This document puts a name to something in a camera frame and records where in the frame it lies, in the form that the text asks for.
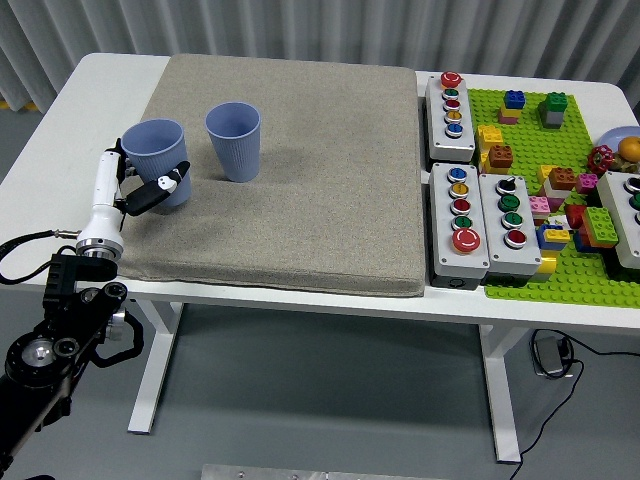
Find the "blue button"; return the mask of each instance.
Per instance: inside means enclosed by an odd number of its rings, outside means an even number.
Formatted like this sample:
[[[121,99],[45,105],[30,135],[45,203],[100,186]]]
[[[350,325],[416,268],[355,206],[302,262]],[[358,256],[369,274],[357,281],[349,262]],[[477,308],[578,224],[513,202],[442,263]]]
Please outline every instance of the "blue button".
[[[464,182],[467,179],[467,172],[461,168],[454,167],[449,170],[447,178],[451,183]]]
[[[445,129],[445,133],[451,138],[460,138],[462,136],[462,125],[450,123]]]

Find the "blue plastic cup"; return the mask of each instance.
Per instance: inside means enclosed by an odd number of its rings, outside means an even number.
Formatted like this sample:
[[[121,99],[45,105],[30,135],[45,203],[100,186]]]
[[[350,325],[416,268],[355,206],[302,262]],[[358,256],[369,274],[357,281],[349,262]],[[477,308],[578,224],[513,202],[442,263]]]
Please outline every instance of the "blue plastic cup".
[[[157,180],[187,160],[184,129],[175,120],[154,118],[140,122],[122,135],[122,148],[143,182]],[[176,207],[191,196],[189,172],[169,198],[160,205]]]
[[[248,182],[260,171],[260,112],[244,102],[227,102],[212,108],[204,119],[211,143],[225,176]]]

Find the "gray cushion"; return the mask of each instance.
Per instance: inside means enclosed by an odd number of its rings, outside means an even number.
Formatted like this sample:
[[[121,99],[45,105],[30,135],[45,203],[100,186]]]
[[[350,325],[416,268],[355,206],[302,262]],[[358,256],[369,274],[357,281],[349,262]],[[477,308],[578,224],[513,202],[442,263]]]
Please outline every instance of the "gray cushion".
[[[224,178],[213,106],[262,113],[261,169]],[[255,58],[171,58],[144,119],[185,128],[192,197],[127,218],[125,277],[377,296],[425,284],[415,73]]]

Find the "black cable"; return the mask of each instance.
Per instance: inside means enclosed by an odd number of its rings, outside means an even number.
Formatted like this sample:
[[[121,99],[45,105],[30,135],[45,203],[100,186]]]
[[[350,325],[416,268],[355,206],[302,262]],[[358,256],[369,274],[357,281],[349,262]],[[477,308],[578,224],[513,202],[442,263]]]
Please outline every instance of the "black cable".
[[[565,398],[562,401],[562,403],[560,403],[560,405],[558,405],[553,410],[553,412],[551,412],[551,415],[549,415],[546,418],[546,420],[544,422],[542,422],[542,426],[540,427],[540,431],[538,432],[538,436],[533,441],[533,443],[529,446],[529,448],[527,448],[527,449],[523,450],[522,452],[520,452],[520,463],[518,464],[518,468],[516,468],[516,471],[513,472],[513,475],[511,475],[510,480],[513,480],[515,478],[515,476],[518,474],[518,472],[522,468],[522,465],[524,465],[524,455],[526,453],[529,453],[531,450],[533,450],[533,447],[536,446],[536,444],[540,440],[540,437],[542,437],[542,432],[544,431],[544,427],[547,426],[547,423],[549,423],[549,421],[553,418],[553,416],[556,413],[558,413],[558,410],[560,410],[571,399],[571,397],[573,396],[573,392],[576,391],[576,385],[578,385],[578,382],[580,381],[580,378],[582,377],[582,373],[584,372],[584,363],[581,360],[573,360],[573,363],[579,363],[581,368],[580,368],[580,373],[578,373],[578,376],[576,377],[576,381],[573,382],[573,386],[571,387],[571,392],[569,392],[569,395],[567,395],[567,398]]]
[[[55,235],[56,235],[56,232],[54,232],[53,230],[46,230],[44,232],[30,233],[29,235],[23,235],[21,237],[17,237],[12,240],[9,240],[8,242],[0,245],[0,262],[2,262],[2,260],[4,260],[4,258],[7,255],[9,255],[9,253],[11,253],[14,249],[18,248],[23,243],[27,243],[27,242],[30,242],[31,240],[36,240],[39,238],[53,237]],[[40,272],[43,272],[44,270],[49,268],[49,265],[51,265],[51,261],[43,263],[34,272],[20,278],[6,278],[4,275],[0,273],[0,283],[3,283],[4,285],[17,285],[18,283],[22,283],[26,280],[29,280],[35,277]]]
[[[537,353],[537,351],[535,349],[535,338],[536,338],[538,332],[541,332],[541,331],[548,331],[548,332],[557,333],[558,335],[562,336],[562,339],[559,339],[561,341],[561,344],[564,346],[564,344],[566,343],[566,348],[568,350],[564,355],[561,354],[563,369],[562,369],[562,372],[560,372],[560,373],[553,374],[553,373],[547,372],[542,367],[542,364],[540,362],[540,358],[538,357],[538,353]],[[578,376],[576,377],[575,382],[573,382],[573,386],[571,387],[571,392],[569,392],[569,395],[567,395],[567,397],[553,410],[553,412],[551,412],[551,415],[549,415],[545,419],[545,421],[542,423],[542,426],[540,427],[540,431],[538,432],[538,436],[533,441],[533,443],[528,448],[526,448],[525,450],[520,452],[520,462],[518,463],[518,468],[516,468],[516,471],[513,472],[513,475],[511,475],[510,480],[513,480],[515,478],[515,476],[518,474],[518,472],[520,471],[520,469],[522,468],[522,465],[524,464],[524,455],[526,453],[530,452],[533,449],[533,447],[536,446],[536,444],[538,443],[538,441],[542,437],[542,432],[544,431],[544,427],[547,425],[547,423],[549,423],[549,421],[558,412],[558,410],[560,410],[560,408],[562,408],[562,406],[564,406],[571,399],[571,397],[573,396],[573,393],[576,390],[576,385],[578,385],[578,382],[580,381],[580,378],[582,377],[582,374],[584,372],[584,363],[581,360],[576,360],[574,358],[575,351],[574,351],[572,342],[575,342],[578,345],[580,345],[580,346],[586,348],[587,350],[589,350],[591,353],[594,353],[594,354],[600,355],[600,356],[627,355],[627,356],[631,356],[631,357],[640,357],[640,353],[636,353],[636,352],[600,352],[600,351],[596,350],[595,348],[590,347],[586,343],[581,342],[577,338],[572,337],[571,335],[569,335],[567,333],[564,333],[561,330],[552,330],[552,329],[547,329],[547,328],[534,330],[534,332],[533,332],[533,334],[531,336],[531,342],[529,344],[530,349],[531,349],[531,355],[533,357],[533,362],[536,364],[536,367],[546,377],[548,377],[550,379],[563,378],[569,372],[569,369],[571,368],[571,366],[573,364],[575,364],[575,363],[580,364],[581,368],[580,368],[580,372],[578,373]]]
[[[575,337],[572,337],[571,335],[564,333],[560,330],[548,330],[549,332],[555,332],[559,335],[562,335],[565,338],[568,338],[569,340],[571,340],[572,342],[576,342],[578,345],[580,345],[581,347],[586,348],[587,350],[589,350],[591,353],[595,353],[596,355],[601,355],[601,356],[609,356],[609,355],[628,355],[631,357],[640,357],[640,353],[636,353],[636,352],[599,352],[598,350],[596,350],[595,348],[590,347],[589,345],[587,345],[584,342],[581,342],[580,340],[578,340]]]
[[[57,251],[57,254],[60,255],[65,250],[71,250],[74,254],[76,253],[76,247],[72,247],[71,245],[63,245]]]

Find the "control box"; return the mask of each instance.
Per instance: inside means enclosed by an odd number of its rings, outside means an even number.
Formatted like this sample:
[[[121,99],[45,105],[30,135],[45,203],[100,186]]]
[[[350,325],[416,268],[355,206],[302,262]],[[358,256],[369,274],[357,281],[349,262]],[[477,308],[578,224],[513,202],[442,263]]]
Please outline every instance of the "control box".
[[[522,177],[478,178],[490,266],[483,284],[523,286],[542,263],[536,228]]]
[[[640,269],[640,175],[607,172],[596,186],[602,206],[616,228],[615,247],[624,268]]]
[[[429,281],[474,290],[489,269],[478,170],[435,163],[428,185]]]
[[[429,162],[470,163],[476,148],[465,81],[454,72],[427,81],[426,125]]]

